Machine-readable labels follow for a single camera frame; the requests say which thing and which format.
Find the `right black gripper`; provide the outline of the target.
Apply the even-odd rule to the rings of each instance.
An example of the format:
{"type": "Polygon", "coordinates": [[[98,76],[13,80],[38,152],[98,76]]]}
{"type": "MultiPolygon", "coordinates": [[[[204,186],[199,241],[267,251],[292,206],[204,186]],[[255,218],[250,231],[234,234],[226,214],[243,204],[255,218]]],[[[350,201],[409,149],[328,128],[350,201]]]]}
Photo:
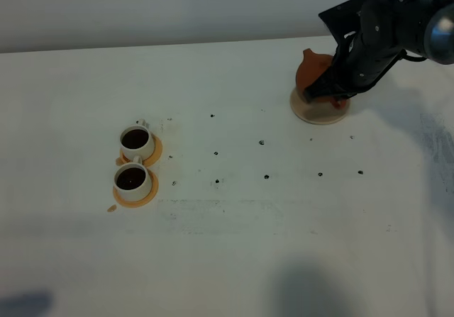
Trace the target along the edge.
{"type": "Polygon", "coordinates": [[[427,59],[424,36],[435,12],[435,0],[350,0],[321,12],[338,46],[304,98],[344,101],[373,88],[401,59],[427,59]]]}

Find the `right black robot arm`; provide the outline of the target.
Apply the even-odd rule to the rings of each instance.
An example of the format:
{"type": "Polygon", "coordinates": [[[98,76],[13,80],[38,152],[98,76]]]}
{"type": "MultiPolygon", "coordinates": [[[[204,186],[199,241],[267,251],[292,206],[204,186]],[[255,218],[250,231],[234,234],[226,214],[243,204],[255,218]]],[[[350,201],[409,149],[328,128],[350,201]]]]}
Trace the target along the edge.
{"type": "Polygon", "coordinates": [[[334,55],[303,52],[296,88],[336,108],[367,92],[400,60],[453,63],[453,0],[349,0],[319,14],[334,55]]]}

